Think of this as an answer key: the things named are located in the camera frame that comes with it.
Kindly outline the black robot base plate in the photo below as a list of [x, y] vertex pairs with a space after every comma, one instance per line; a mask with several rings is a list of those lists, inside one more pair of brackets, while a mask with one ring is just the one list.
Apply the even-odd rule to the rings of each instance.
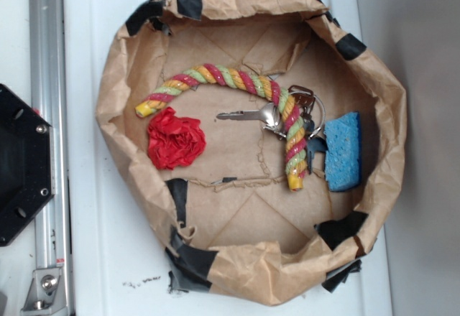
[[1, 246], [10, 245], [52, 198], [51, 129], [1, 85]]

